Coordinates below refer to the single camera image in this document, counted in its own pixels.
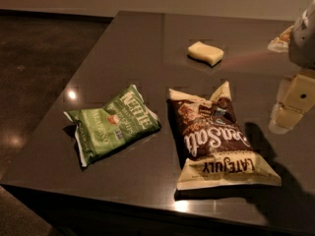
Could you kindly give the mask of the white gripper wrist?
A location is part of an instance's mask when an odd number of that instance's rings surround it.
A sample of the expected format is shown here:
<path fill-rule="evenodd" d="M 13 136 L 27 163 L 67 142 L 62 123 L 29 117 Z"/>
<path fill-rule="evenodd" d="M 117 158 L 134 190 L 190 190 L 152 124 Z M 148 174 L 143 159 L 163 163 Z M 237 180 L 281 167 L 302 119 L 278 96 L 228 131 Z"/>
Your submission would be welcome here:
<path fill-rule="evenodd" d="M 290 34 L 289 60 L 302 68 L 315 69 L 315 0 L 295 21 Z M 291 131 L 315 105 L 315 71 L 301 70 L 280 82 L 269 129 L 274 134 Z"/>

